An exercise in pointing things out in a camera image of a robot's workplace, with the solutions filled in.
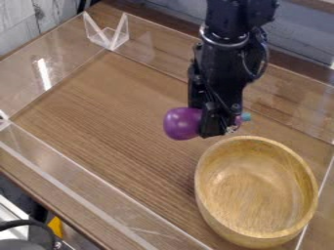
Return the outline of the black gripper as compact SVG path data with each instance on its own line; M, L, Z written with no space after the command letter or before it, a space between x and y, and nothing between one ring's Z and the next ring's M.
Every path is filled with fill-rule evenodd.
M242 44L196 45L189 68L189 107L202 109L200 135L224 136L244 113L246 87L262 75L269 63L266 33L254 30Z

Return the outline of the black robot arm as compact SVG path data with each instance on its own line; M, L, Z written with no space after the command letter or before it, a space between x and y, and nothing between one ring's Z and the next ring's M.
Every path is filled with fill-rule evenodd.
M242 125L244 92L264 75L270 52L264 26L278 0L206 0L205 22L189 68L189 107L201 111L197 132L226 135Z

